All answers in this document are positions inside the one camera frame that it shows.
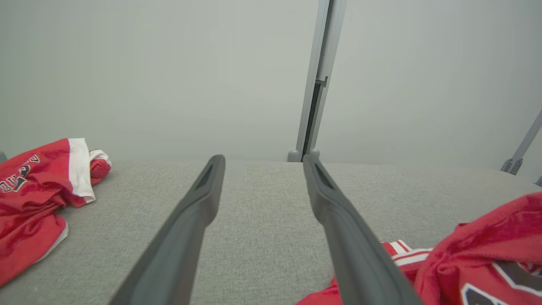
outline gray fabric surface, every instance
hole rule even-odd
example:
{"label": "gray fabric surface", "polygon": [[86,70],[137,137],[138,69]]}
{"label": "gray fabric surface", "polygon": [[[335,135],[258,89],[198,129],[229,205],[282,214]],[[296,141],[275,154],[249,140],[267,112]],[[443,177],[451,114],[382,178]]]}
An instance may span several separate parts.
{"label": "gray fabric surface", "polygon": [[[106,304],[205,165],[116,162],[98,200],[60,214],[69,236],[0,288],[0,304]],[[432,247],[457,223],[541,190],[522,177],[463,168],[325,164],[381,240]],[[325,288],[331,260],[301,163],[227,161],[205,232],[192,304],[294,304]]]}

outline metal frame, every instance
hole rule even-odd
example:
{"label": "metal frame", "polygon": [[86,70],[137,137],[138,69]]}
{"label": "metal frame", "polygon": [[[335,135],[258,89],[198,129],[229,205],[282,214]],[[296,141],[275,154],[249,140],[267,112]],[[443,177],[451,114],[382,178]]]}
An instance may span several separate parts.
{"label": "metal frame", "polygon": [[529,128],[527,134],[523,138],[523,141],[521,141],[521,144],[519,144],[519,147],[515,151],[512,158],[506,160],[505,164],[501,168],[501,171],[510,173],[512,175],[518,173],[519,168],[523,164],[523,156],[527,152],[527,149],[529,149],[529,146],[531,146],[531,143],[533,143],[533,140],[537,136],[537,133],[540,130],[541,126],[542,110],[540,110],[540,113],[538,113],[537,118],[534,119],[534,123]]}
{"label": "metal frame", "polygon": [[[288,153],[288,162],[301,162],[307,131],[309,138],[306,151],[307,153],[318,153],[314,151],[314,146],[316,144],[318,129],[320,128],[327,88],[331,80],[331,72],[333,70],[333,63],[335,62],[340,32],[343,27],[345,10],[346,0],[320,0],[317,25],[314,31],[311,63],[305,86],[303,111],[299,124],[298,141],[295,150]],[[320,85],[318,92],[314,92],[316,84]],[[316,99],[317,104],[313,118],[309,119],[314,94],[318,94]]]}
{"label": "metal frame", "polygon": [[317,81],[323,83],[320,86],[320,96],[317,99],[316,115],[313,121],[312,130],[308,140],[307,153],[320,155],[320,151],[315,148],[326,102],[327,90],[330,86],[331,73],[333,64],[335,63],[335,55],[339,46],[339,38],[343,29],[344,13],[346,11],[346,0],[332,0],[330,3],[331,11],[328,13],[328,21],[326,25],[326,35],[322,55],[320,58],[320,67],[318,69]]}
{"label": "metal frame", "polygon": [[301,153],[303,152],[303,146],[305,144],[305,133],[307,132],[308,118],[311,111],[312,95],[315,85],[314,80],[317,77],[322,42],[324,41],[324,31],[326,28],[327,11],[329,7],[330,0],[318,1],[318,15],[316,18],[316,26],[314,28],[314,38],[312,40],[311,59],[308,66],[307,82],[305,84],[305,97],[303,99],[301,122],[299,123],[298,141],[295,149],[288,153],[288,162],[301,161]]}

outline red jersey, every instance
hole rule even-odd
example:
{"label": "red jersey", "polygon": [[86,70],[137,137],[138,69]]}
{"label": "red jersey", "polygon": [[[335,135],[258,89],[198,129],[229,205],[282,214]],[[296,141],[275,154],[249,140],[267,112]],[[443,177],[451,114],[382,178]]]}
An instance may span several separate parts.
{"label": "red jersey", "polygon": [[54,213],[96,199],[92,184],[111,168],[85,139],[62,139],[0,164],[0,286],[42,260],[68,234]]}
{"label": "red jersey", "polygon": [[[513,200],[434,249],[383,243],[427,305],[542,304],[542,192]],[[298,305],[341,304],[337,281]]]}

